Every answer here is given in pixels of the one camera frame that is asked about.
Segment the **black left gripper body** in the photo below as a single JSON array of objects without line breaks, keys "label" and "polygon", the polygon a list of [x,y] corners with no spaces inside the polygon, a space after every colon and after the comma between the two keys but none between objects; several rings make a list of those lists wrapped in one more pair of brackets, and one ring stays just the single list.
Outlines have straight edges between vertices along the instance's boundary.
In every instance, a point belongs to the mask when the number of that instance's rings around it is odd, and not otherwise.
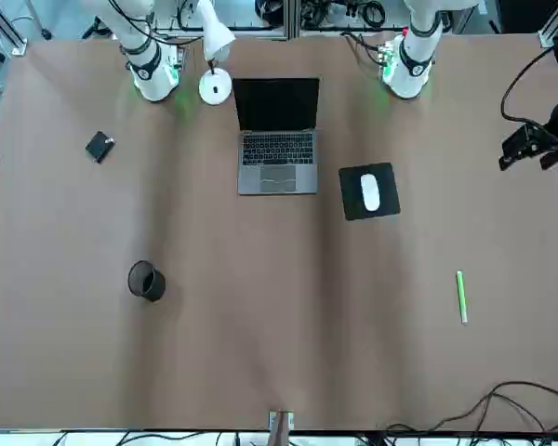
[{"label": "black left gripper body", "polygon": [[502,142],[501,148],[500,170],[507,170],[525,158],[539,158],[542,170],[558,164],[558,138],[548,125],[524,124]]}]

